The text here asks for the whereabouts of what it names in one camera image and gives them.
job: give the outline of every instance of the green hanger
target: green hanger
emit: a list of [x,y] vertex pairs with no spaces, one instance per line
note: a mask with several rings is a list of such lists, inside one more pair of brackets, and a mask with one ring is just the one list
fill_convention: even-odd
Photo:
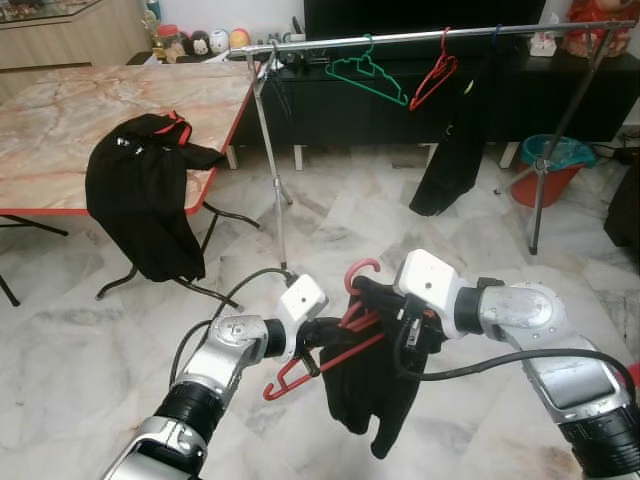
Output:
[[[331,77],[344,80],[345,82],[350,83],[351,85],[355,85],[356,87],[360,87],[371,93],[375,93],[376,95],[379,95],[382,98],[391,100],[392,102],[397,103],[398,105],[402,105],[403,107],[406,106],[409,103],[409,97],[407,97],[406,93],[402,93],[402,87],[400,87],[398,82],[396,82],[391,75],[385,73],[384,69],[381,66],[373,62],[373,60],[371,59],[371,53],[373,52],[373,47],[374,47],[373,39],[369,34],[365,34],[364,36],[369,38],[369,41],[371,41],[371,46],[367,49],[366,52],[364,52],[364,54],[362,54],[361,57],[349,57],[349,58],[340,58],[338,60],[334,60],[333,62],[329,63],[325,67],[324,69],[325,73]],[[398,91],[398,95],[396,97],[392,97],[390,95],[387,95],[386,93],[376,90],[375,88],[371,88],[367,85],[363,85],[362,83],[358,83],[355,80],[352,80],[351,78],[343,77],[342,75],[335,73],[336,65],[342,65],[342,64],[348,65],[352,62],[355,62],[356,70],[362,73],[363,75],[366,75],[370,78],[375,78],[377,75],[380,75],[385,80],[389,81]]]

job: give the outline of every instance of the red decoration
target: red decoration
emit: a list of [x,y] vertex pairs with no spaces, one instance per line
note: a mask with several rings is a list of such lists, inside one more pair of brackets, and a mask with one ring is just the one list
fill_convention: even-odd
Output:
[[[571,8],[567,12],[571,22],[603,22],[610,20],[635,20],[640,17],[639,0],[573,0]],[[592,30],[591,40],[594,50],[598,47],[605,35],[604,30]],[[569,32],[562,42],[562,47],[573,55],[588,56],[587,33],[585,30],[573,30]],[[617,57],[627,50],[631,34],[628,28],[616,32],[607,56]]]

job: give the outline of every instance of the black jacket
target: black jacket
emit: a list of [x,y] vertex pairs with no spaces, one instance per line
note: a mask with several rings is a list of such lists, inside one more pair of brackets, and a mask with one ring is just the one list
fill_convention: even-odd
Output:
[[145,114],[118,125],[89,158],[89,214],[142,274],[163,282],[205,274],[187,223],[187,169],[208,170],[224,156],[188,143],[191,126],[175,112]]
[[439,215],[476,183],[491,113],[503,84],[503,55],[493,48],[480,73],[462,95],[409,208]]

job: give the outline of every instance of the black cabinet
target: black cabinet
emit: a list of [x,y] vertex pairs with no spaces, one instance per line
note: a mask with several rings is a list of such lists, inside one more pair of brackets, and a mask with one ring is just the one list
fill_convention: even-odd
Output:
[[[409,96],[433,66],[432,61],[383,64]],[[282,70],[276,88],[270,79],[263,101],[275,145],[358,145],[438,142],[462,92],[482,68],[480,57],[460,58],[458,70],[415,112],[329,77],[324,67]],[[487,112],[491,141],[519,142],[552,133],[587,69],[587,60],[558,50],[553,58],[518,53],[505,64],[505,83],[495,107]],[[640,93],[640,61],[630,54],[607,58],[585,95],[567,135],[580,140],[609,141],[617,133]],[[374,88],[384,79],[353,77]],[[287,116],[277,90],[284,91]],[[252,100],[234,135],[237,145],[262,144]]]

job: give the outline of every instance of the black garment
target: black garment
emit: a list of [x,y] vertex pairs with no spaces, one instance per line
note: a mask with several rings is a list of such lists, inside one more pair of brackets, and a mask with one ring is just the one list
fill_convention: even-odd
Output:
[[[361,435],[369,428],[372,415],[380,419],[378,433],[371,444],[371,452],[377,458],[385,458],[395,443],[402,425],[409,414],[418,393],[420,382],[400,377],[393,362],[394,341],[402,324],[397,312],[404,299],[388,285],[380,285],[366,277],[356,277],[353,286],[362,291],[359,298],[352,297],[350,305],[361,300],[369,310],[376,310],[381,321],[359,333],[345,328],[319,325],[316,332],[326,347],[320,352],[320,362],[325,364],[364,340],[384,331],[382,340],[362,352],[322,373],[331,416],[340,421],[350,432]],[[353,318],[362,314],[357,312]],[[424,371],[429,352],[436,351],[430,342],[437,340],[439,348],[443,338],[432,333],[421,334],[415,351],[403,350],[402,362],[412,371]]]
[[204,258],[187,223],[187,169],[208,170],[220,152],[188,143],[175,112],[118,125],[94,148],[85,190],[89,214],[142,274],[155,282],[204,277]]
[[489,133],[491,106],[503,74],[502,55],[492,49],[471,89],[464,93],[409,204],[417,214],[442,213],[475,184]]

